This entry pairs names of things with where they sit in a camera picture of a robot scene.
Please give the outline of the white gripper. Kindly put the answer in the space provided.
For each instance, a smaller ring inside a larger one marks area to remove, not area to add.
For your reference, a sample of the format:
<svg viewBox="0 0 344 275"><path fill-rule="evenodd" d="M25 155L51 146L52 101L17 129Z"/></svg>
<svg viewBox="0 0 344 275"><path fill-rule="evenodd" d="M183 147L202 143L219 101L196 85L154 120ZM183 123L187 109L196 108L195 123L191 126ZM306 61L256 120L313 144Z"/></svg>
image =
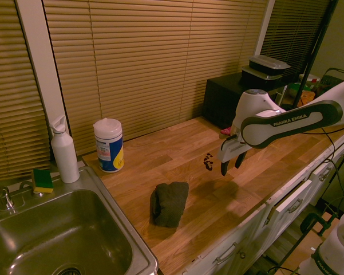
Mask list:
<svg viewBox="0 0 344 275"><path fill-rule="evenodd" d="M249 145L245 143L242 138L237 136L228 137L220 146L218 151L218 159L221 163L221 174L226 175L229 161L238 156L235 161L235 168L239 168L243 163L244 158L249 150Z"/></svg>

